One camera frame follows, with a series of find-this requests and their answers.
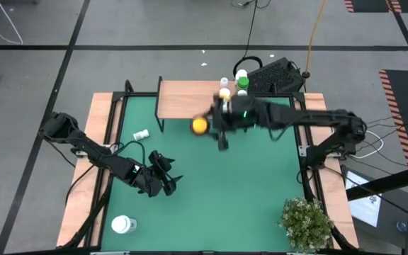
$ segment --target green tabletop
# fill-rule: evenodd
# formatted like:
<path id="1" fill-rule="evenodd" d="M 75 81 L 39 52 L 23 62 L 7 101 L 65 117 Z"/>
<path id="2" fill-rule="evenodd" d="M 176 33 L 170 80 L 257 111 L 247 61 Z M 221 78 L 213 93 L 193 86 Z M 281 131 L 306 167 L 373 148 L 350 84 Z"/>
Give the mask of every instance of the green tabletop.
<path id="1" fill-rule="evenodd" d="M 176 192 L 154 198 L 115 180 L 101 243 L 102 251 L 288 251 L 279 221 L 285 199 L 303 197 L 295 180 L 297 143 L 290 128 L 278 142 L 267 130 L 228 134 L 229 149 L 219 152 L 210 137 L 196 137 L 189 120 L 165 120 L 160 132 L 154 117 L 155 97 L 130 97 L 120 141 L 149 130 L 141 141 L 146 157 L 157 150 L 175 159 L 172 176 L 184 175 Z M 288 98 L 270 101 L 290 105 Z M 142 161 L 131 144 L 120 156 Z M 111 221 L 119 215 L 137 220 L 137 229 L 118 234 Z"/>

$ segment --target green plant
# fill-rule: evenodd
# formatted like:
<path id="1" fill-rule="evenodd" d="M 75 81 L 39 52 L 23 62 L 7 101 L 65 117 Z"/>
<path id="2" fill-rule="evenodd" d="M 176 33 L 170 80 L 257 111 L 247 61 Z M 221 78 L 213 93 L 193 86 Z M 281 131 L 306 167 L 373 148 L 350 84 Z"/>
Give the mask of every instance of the green plant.
<path id="1" fill-rule="evenodd" d="M 322 211 L 318 200 L 286 200 L 278 225 L 286 230 L 290 247 L 298 252 L 315 253 L 332 244 L 334 225 Z"/>

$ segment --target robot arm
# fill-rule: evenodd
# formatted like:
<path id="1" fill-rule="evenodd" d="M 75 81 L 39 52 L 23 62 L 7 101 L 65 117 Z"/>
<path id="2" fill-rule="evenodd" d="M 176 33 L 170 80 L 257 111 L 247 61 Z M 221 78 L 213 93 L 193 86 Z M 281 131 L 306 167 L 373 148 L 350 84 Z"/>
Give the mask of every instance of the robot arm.
<path id="1" fill-rule="evenodd" d="M 140 190 L 138 193 L 147 193 L 149 197 L 158 195 L 162 188 L 165 194 L 170 196 L 176 190 L 176 182 L 182 177 L 169 177 L 167 172 L 174 160 L 163 157 L 157 151 L 149 155 L 152 164 L 149 167 L 134 159 L 112 153 L 109 148 L 89 139 L 78 128 L 77 120 L 66 113 L 52 113 L 50 119 L 40 129 L 39 136 L 48 142 L 71 144 L 86 152 L 92 164 L 98 168 L 108 169 L 116 178 L 138 188 Z"/>
<path id="2" fill-rule="evenodd" d="M 219 150 L 228 149 L 226 132 L 246 130 L 254 126 L 267 128 L 269 132 L 299 125 L 333 127 L 333 135 L 319 146 L 307 148 L 307 165 L 317 168 L 322 166 L 328 154 L 341 146 L 363 141 L 366 132 L 366 124 L 346 110 L 295 110 L 251 96 L 233 96 L 230 101 L 226 101 L 215 95 L 210 110 L 196 119 L 203 118 L 212 127 L 210 134 L 218 141 Z"/>

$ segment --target wooden board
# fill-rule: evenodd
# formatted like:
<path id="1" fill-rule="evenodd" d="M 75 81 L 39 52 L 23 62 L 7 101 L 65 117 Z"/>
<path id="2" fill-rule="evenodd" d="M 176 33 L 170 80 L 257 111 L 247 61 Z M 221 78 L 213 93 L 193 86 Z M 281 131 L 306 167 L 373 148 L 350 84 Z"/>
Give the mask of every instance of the wooden board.
<path id="1" fill-rule="evenodd" d="M 86 122 L 84 132 L 89 138 L 100 145 L 103 144 L 103 140 L 105 138 L 112 97 L 113 93 L 95 93 L 89 109 L 88 120 Z M 113 123 L 113 130 L 111 131 L 112 141 L 110 141 L 110 143 L 114 142 L 116 136 L 119 112 L 120 106 L 116 107 L 116 117 L 114 120 L 115 122 Z M 91 166 L 91 163 L 86 157 L 77 159 L 76 162 L 72 183 Z M 98 169 L 94 167 L 87 175 L 85 175 L 85 177 L 80 180 L 80 182 L 75 185 L 74 189 L 70 193 L 64 212 L 64 217 L 62 218 L 61 230 L 57 238 L 57 246 L 66 244 L 78 231 L 84 220 L 88 217 L 91 210 L 94 188 L 96 186 L 97 173 Z M 104 190 L 107 180 L 108 173 L 106 173 L 104 176 L 102 190 Z M 96 218 L 94 223 L 94 234 L 93 239 L 91 240 L 92 245 L 97 244 L 100 224 L 101 214 Z"/>
<path id="2" fill-rule="evenodd" d="M 234 82 L 228 83 L 234 93 Z M 157 115 L 161 119 L 188 118 L 207 112 L 218 94 L 220 81 L 162 81 Z"/>

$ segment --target white bottle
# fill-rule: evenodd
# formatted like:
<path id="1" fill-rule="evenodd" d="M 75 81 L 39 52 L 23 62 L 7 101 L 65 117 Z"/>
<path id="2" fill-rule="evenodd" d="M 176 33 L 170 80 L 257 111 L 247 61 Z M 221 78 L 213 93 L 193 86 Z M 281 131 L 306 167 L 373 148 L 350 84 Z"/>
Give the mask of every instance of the white bottle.
<path id="1" fill-rule="evenodd" d="M 149 137 L 149 131 L 147 130 L 143 130 L 133 134 L 133 138 L 135 138 L 135 141 L 143 140 L 146 137 Z"/>
<path id="2" fill-rule="evenodd" d="M 222 89 L 222 88 L 227 88 L 227 83 L 228 83 L 228 82 L 229 82 L 229 81 L 227 80 L 226 77 L 221 78 L 221 80 L 220 80 L 220 89 Z"/>
<path id="3" fill-rule="evenodd" d="M 237 92 L 237 95 L 238 95 L 238 96 L 248 96 L 248 92 L 245 91 L 245 90 L 239 90 L 239 91 Z"/>
<path id="4" fill-rule="evenodd" d="M 235 74 L 235 86 L 237 86 L 237 82 L 239 82 L 240 77 L 248 77 L 248 73 L 247 71 L 240 69 L 239 71 L 237 71 L 237 73 Z"/>
<path id="5" fill-rule="evenodd" d="M 138 222 L 125 215 L 117 216 L 111 222 L 111 228 L 118 234 L 129 234 L 134 232 L 137 227 Z"/>

